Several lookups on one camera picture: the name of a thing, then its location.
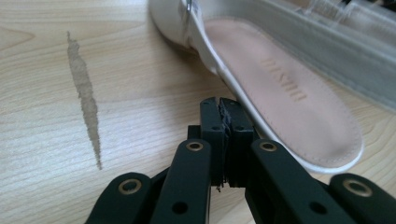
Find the scratch mark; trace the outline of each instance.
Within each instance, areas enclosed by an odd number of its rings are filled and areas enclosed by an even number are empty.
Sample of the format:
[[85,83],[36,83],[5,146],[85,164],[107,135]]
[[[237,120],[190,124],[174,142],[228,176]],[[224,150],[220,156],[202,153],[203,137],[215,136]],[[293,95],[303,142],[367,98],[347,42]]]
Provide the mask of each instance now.
[[95,153],[96,165],[102,170],[100,158],[100,139],[98,132],[98,107],[93,98],[92,84],[88,76],[87,64],[79,56],[79,44],[77,40],[70,38],[70,32],[67,32],[67,55],[69,57],[70,71],[78,92],[78,98],[81,99],[81,110],[84,116],[85,125],[87,126],[88,136],[90,137],[93,152]]

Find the brass grommet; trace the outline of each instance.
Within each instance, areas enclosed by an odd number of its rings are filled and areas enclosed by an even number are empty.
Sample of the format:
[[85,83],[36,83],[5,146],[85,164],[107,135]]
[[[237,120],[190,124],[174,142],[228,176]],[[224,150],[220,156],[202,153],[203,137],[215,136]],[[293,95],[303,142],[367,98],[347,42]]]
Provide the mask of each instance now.
[[120,183],[119,191],[121,194],[133,194],[142,188],[142,182],[138,179],[127,179]]
[[346,179],[343,181],[343,185],[347,190],[361,197],[370,197],[373,195],[373,191],[358,180]]
[[199,142],[190,142],[186,145],[186,148],[191,151],[199,151],[204,148],[204,145]]
[[260,143],[260,148],[265,150],[265,151],[270,151],[270,152],[273,152],[273,151],[277,150],[277,146],[272,144],[272,143],[269,143],[269,142]]

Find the wooden table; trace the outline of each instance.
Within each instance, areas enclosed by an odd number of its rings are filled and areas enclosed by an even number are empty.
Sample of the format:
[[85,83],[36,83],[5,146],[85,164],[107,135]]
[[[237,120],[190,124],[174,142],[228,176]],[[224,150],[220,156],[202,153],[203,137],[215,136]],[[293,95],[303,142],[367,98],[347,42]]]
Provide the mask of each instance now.
[[[233,98],[197,56],[163,41],[146,0],[0,6],[1,223],[83,223],[113,178],[170,165],[199,102]],[[396,196],[395,114],[328,83],[364,134],[350,172]],[[254,223],[244,191],[212,189],[210,222]]]

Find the sandal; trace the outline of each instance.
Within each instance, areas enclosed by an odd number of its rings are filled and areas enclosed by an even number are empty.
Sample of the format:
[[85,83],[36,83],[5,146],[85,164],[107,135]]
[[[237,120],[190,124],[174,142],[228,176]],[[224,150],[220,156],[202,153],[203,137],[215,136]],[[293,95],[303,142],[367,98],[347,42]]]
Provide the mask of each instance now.
[[263,7],[254,0],[149,1],[160,32],[199,53],[260,133],[309,171],[344,172],[362,154],[359,125],[317,75],[265,34],[263,21],[254,20],[265,14]]

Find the printed brand logo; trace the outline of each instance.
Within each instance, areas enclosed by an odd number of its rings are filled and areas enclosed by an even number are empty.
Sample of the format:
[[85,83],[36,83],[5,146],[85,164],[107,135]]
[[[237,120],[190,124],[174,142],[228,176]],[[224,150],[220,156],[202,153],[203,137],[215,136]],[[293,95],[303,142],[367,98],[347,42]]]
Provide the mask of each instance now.
[[302,101],[307,97],[298,85],[276,64],[276,61],[267,59],[263,60],[262,64],[294,102]]

